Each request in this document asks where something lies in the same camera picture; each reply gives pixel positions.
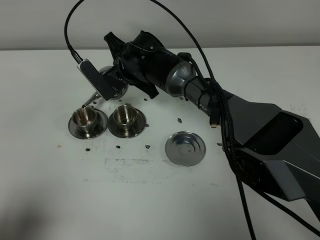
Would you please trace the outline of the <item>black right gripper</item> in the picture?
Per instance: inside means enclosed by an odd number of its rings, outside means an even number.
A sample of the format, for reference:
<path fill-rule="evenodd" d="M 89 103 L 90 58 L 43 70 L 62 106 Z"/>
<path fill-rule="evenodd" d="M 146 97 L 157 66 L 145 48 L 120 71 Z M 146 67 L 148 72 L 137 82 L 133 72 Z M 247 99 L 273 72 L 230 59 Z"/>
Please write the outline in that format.
<path fill-rule="evenodd" d="M 128 81 L 128 84 L 134 86 L 146 93 L 150 99 L 154 99 L 159 95 L 156 86 L 147 80 L 142 70 L 141 61 L 143 60 L 140 49 L 131 42 L 125 43 L 112 31 L 104 36 L 110 53 L 116 66 L 118 75 Z"/>

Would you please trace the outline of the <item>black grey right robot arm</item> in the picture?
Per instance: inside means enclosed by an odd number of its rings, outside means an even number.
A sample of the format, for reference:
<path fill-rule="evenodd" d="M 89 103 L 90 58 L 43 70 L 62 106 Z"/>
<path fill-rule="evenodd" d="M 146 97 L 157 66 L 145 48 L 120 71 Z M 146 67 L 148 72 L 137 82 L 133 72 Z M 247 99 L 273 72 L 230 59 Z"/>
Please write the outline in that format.
<path fill-rule="evenodd" d="M 150 98 L 184 97 L 222 131 L 232 171 L 261 194 L 304 199 L 320 210 L 320 137 L 311 122 L 272 103 L 250 102 L 204 77 L 188 52 L 172 53 L 151 33 L 130 42 L 105 35 L 118 77 Z"/>

